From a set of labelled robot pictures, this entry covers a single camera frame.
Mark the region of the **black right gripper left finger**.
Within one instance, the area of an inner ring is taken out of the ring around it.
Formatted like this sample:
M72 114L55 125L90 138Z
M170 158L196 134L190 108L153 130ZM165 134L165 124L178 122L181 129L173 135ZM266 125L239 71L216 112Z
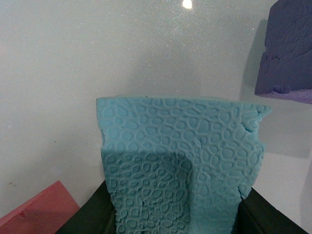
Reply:
M59 229L58 234L114 234L115 208L106 182L97 188L89 200Z

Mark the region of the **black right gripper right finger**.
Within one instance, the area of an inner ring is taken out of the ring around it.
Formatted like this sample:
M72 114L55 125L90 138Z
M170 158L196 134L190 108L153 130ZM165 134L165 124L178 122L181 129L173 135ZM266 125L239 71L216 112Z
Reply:
M242 199L235 218L233 234L307 234L282 214L255 189Z

